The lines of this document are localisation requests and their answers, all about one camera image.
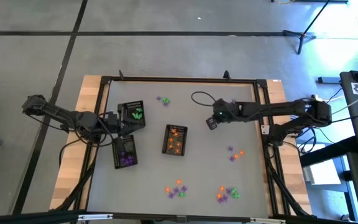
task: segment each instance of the white cable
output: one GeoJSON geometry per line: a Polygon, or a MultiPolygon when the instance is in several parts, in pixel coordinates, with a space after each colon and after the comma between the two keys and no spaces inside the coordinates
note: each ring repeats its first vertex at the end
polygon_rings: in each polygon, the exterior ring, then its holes
{"type": "Polygon", "coordinates": [[[338,110],[338,111],[333,112],[332,115],[334,115],[334,114],[336,114],[336,113],[338,113],[338,112],[340,112],[340,111],[342,111],[342,110],[344,110],[344,109],[346,109],[346,108],[348,108],[348,107],[354,105],[354,104],[357,103],[357,102],[358,102],[358,99],[355,100],[353,103],[351,103],[351,104],[345,106],[344,108],[342,108],[342,109],[340,109],[340,110],[338,110]]]}

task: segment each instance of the wooden table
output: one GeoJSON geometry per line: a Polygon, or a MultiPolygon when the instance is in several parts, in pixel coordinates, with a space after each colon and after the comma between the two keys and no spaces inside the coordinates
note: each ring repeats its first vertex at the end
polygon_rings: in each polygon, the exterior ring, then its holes
{"type": "MultiPolygon", "coordinates": [[[[80,94],[78,96],[76,110],[77,111],[94,111],[96,106],[96,99],[99,93],[99,87],[101,83],[102,76],[96,75],[86,75],[84,76],[80,94]]],[[[268,94],[271,103],[279,103],[286,101],[284,89],[281,80],[267,80],[268,94]]],[[[100,113],[104,112],[107,95],[109,87],[108,85],[104,86],[102,100],[99,107],[100,113]]],[[[262,89],[259,89],[259,93],[263,96],[262,89]]],[[[276,116],[273,117],[274,123],[285,123],[290,120],[289,116],[276,116]]],[[[67,142],[71,142],[76,139],[74,133],[70,133],[67,139],[67,142]]],[[[295,144],[293,138],[287,137],[285,139],[287,142],[295,144]]],[[[86,146],[82,142],[76,142],[68,147],[66,147],[63,154],[62,164],[57,176],[57,181],[55,184],[55,190],[52,196],[52,201],[50,208],[56,208],[59,206],[64,199],[70,194],[75,185],[78,183],[81,174],[81,168],[83,166],[83,161],[85,157],[86,146]]],[[[95,149],[91,151],[91,159],[93,159],[95,149]]],[[[300,164],[298,151],[290,145],[284,144],[280,147],[280,156],[282,162],[282,169],[284,173],[285,185],[295,198],[295,200],[302,206],[302,208],[311,213],[311,207],[309,203],[308,193],[306,191],[305,180],[303,179],[302,167],[300,164]]],[[[262,143],[260,143],[260,160],[262,165],[265,165],[262,143]]],[[[267,210],[269,216],[272,215],[271,203],[270,203],[270,194],[269,187],[267,183],[267,175],[265,169],[264,171],[264,187],[265,187],[265,198],[267,203],[267,210]]],[[[80,201],[80,209],[86,209],[86,202],[88,199],[88,192],[90,190],[90,181],[83,188],[83,193],[80,201]]],[[[280,189],[275,185],[275,194],[277,198],[278,211],[281,214],[284,214],[283,204],[280,189]]]]}

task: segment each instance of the wooden board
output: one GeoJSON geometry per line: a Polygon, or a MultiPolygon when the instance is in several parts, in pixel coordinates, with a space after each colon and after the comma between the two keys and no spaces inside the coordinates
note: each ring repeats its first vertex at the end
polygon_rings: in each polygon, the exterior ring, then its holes
{"type": "MultiPolygon", "coordinates": [[[[83,79],[83,84],[78,97],[76,110],[78,111],[94,111],[96,104],[96,98],[99,92],[101,76],[86,75],[83,79]]],[[[267,80],[269,98],[271,103],[279,103],[286,101],[283,85],[280,80],[267,80]]],[[[105,104],[107,101],[108,86],[104,89],[102,97],[102,103],[100,112],[104,112],[105,104]]],[[[289,116],[276,116],[273,118],[275,123],[285,123],[290,120],[289,116]]],[[[76,139],[75,134],[70,133],[67,142],[71,142],[76,139]]],[[[293,138],[286,138],[286,141],[295,144],[293,138]]],[[[82,142],[76,142],[65,149],[62,159],[62,165],[60,167],[57,182],[55,185],[55,191],[53,193],[50,208],[56,208],[59,206],[64,199],[70,194],[75,185],[78,183],[80,178],[80,172],[84,160],[86,146],[82,142]]],[[[264,159],[262,154],[262,145],[260,145],[260,158],[264,167],[264,159]]],[[[311,207],[308,199],[308,193],[306,191],[305,181],[303,179],[302,168],[298,156],[298,151],[291,145],[284,144],[280,147],[280,155],[284,173],[285,184],[289,191],[292,193],[296,201],[302,206],[302,208],[311,213],[311,207]]],[[[267,185],[267,178],[265,169],[264,170],[264,182],[265,182],[265,196],[267,201],[268,214],[272,215],[272,209],[270,204],[269,188],[267,185]]],[[[81,198],[80,208],[86,208],[86,201],[89,192],[89,181],[83,189],[81,198]]],[[[278,203],[279,213],[283,213],[283,205],[281,200],[280,189],[275,186],[275,193],[278,203]]]]}

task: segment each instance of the concrete floor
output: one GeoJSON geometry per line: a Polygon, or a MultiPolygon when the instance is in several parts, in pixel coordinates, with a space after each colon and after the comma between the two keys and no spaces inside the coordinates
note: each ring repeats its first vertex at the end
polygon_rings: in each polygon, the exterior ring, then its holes
{"type": "MultiPolygon", "coordinates": [[[[71,31],[80,5],[80,0],[0,0],[0,30],[71,31]]],[[[80,30],[303,31],[321,6],[269,0],[92,0],[80,30]]],[[[306,43],[301,55],[294,53],[298,39],[293,37],[78,37],[57,105],[74,109],[83,75],[118,75],[119,69],[125,75],[214,78],[229,70],[233,78],[281,79],[288,100],[312,94],[328,99],[339,87],[318,85],[317,77],[358,70],[358,21],[352,10],[330,4],[311,29],[324,38],[306,43]]],[[[67,44],[68,37],[0,37],[0,215],[10,212],[39,128],[21,113],[21,105],[28,95],[50,96],[67,44]]],[[[344,104],[338,100],[332,106],[344,104]]],[[[347,116],[344,111],[334,119],[347,116]]],[[[352,128],[344,121],[324,132],[338,141],[352,135],[352,128]]],[[[66,139],[48,130],[24,212],[48,210],[66,139]]],[[[318,133],[318,139],[324,137],[318,133]]],[[[341,196],[309,193],[320,217],[337,219],[346,212],[337,206],[344,203],[341,196]]]]}

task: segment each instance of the black tripod stand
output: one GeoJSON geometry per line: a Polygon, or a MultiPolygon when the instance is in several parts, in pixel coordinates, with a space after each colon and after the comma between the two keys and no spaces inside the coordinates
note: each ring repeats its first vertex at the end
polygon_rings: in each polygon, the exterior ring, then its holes
{"type": "Polygon", "coordinates": [[[293,32],[293,31],[289,31],[289,30],[283,30],[284,34],[290,34],[290,35],[295,35],[295,36],[299,37],[300,42],[299,42],[299,47],[298,47],[298,55],[301,54],[304,38],[309,38],[309,39],[317,38],[317,36],[315,36],[315,35],[307,35],[307,32],[310,29],[310,27],[313,25],[313,23],[316,21],[317,17],[320,16],[321,12],[324,10],[324,8],[328,5],[328,3],[330,1],[331,0],[326,1],[326,4],[321,8],[321,10],[318,12],[317,16],[313,19],[313,21],[311,21],[308,28],[306,28],[306,30],[303,33],[293,32]]]}

